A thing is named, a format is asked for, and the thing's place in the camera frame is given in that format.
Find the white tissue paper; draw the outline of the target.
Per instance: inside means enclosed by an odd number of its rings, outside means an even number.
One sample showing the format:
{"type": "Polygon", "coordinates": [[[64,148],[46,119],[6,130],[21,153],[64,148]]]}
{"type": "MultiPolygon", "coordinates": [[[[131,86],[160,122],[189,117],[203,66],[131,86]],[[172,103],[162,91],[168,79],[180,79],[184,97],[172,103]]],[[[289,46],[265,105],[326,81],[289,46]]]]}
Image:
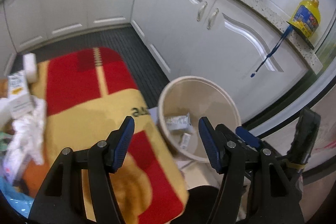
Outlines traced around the white tissue paper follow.
{"type": "Polygon", "coordinates": [[[45,100],[33,96],[33,106],[32,112],[12,122],[15,134],[3,160],[5,178],[10,184],[21,179],[31,160],[36,165],[45,163],[43,142],[47,104],[45,100]]]}

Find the small white foam cube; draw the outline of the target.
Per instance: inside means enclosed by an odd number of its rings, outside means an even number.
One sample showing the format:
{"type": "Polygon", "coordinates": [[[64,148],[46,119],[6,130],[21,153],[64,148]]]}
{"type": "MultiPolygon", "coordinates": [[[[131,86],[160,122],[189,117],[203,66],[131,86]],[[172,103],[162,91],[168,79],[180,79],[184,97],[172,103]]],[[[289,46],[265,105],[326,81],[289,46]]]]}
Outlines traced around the small white foam cube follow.
{"type": "Polygon", "coordinates": [[[29,84],[37,82],[38,66],[36,55],[34,53],[23,55],[23,70],[25,71],[26,79],[29,84]]]}

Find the carton trash in bin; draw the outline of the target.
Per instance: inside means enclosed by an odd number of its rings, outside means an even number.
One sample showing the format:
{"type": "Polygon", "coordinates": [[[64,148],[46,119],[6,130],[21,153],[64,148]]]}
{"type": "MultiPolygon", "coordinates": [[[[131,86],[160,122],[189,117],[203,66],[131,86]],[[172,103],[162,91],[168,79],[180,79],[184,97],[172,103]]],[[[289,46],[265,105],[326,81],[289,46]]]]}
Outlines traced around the carton trash in bin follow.
{"type": "Polygon", "coordinates": [[[194,129],[191,125],[190,114],[167,117],[165,119],[167,129],[175,143],[182,150],[187,150],[194,135],[194,129]]]}

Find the beige round trash bin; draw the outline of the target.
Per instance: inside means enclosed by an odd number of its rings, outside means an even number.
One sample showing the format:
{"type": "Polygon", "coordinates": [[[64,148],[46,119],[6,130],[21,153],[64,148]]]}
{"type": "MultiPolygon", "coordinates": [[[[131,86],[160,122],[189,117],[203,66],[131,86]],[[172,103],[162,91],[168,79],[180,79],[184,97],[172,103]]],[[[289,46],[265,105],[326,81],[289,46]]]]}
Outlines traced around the beige round trash bin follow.
{"type": "Polygon", "coordinates": [[[207,117],[214,127],[222,123],[231,131],[242,125],[238,109],[228,93],[216,83],[197,76],[179,77],[166,85],[159,97],[157,114],[158,128],[169,149],[202,163],[208,163],[209,159],[198,132],[200,118],[207,117]],[[170,136],[165,119],[188,113],[194,135],[185,151],[170,136]]]}

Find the white lower kitchen cabinets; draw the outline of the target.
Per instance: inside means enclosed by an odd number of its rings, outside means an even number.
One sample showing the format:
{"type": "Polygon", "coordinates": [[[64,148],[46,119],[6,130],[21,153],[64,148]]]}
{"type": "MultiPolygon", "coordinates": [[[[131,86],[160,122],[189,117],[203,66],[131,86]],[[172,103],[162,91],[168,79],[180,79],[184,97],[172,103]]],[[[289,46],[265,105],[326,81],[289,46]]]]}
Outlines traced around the white lower kitchen cabinets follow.
{"type": "Polygon", "coordinates": [[[94,28],[131,24],[168,79],[207,78],[234,100],[247,121],[307,72],[279,34],[236,0],[5,0],[16,49],[94,28]]]}

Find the blue plastic bag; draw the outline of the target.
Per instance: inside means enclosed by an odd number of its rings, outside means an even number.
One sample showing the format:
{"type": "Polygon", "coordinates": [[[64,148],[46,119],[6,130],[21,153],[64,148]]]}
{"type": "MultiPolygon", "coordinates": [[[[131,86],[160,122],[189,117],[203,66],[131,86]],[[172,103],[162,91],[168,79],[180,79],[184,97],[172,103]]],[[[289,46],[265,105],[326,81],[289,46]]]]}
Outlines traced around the blue plastic bag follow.
{"type": "Polygon", "coordinates": [[[17,192],[3,177],[1,177],[0,186],[1,192],[11,207],[23,217],[28,218],[34,199],[24,193],[17,192]]]}

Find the green white milk carton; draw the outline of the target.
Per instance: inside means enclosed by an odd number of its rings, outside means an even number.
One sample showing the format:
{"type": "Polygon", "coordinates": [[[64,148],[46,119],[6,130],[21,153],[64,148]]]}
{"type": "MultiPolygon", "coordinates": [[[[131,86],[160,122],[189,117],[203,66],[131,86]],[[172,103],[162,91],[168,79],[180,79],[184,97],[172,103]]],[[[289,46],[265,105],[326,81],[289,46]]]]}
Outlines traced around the green white milk carton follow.
{"type": "Polygon", "coordinates": [[[7,98],[13,119],[33,111],[34,103],[29,91],[25,71],[18,71],[8,75],[7,98]]]}

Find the red yellow patterned blanket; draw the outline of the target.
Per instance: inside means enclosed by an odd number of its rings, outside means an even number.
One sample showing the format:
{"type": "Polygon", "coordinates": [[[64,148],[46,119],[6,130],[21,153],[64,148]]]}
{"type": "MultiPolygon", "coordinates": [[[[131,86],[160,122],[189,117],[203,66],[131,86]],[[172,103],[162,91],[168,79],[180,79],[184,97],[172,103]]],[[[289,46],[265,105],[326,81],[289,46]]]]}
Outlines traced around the red yellow patterned blanket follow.
{"type": "Polygon", "coordinates": [[[45,162],[30,162],[23,175],[31,197],[63,148],[90,148],[132,116],[125,161],[110,176],[125,222],[170,223],[183,213],[189,197],[184,178],[116,51],[89,48],[42,61],[30,91],[47,103],[45,162]]]}

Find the yellow cooking oil bottle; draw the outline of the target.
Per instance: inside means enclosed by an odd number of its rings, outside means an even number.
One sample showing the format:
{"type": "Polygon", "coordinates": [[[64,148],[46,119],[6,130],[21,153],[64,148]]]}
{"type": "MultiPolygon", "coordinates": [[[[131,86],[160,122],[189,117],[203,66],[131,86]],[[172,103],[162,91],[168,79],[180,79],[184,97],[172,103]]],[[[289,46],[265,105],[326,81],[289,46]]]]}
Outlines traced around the yellow cooking oil bottle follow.
{"type": "Polygon", "coordinates": [[[289,20],[307,39],[311,38],[321,22],[319,0],[303,0],[289,20]]]}

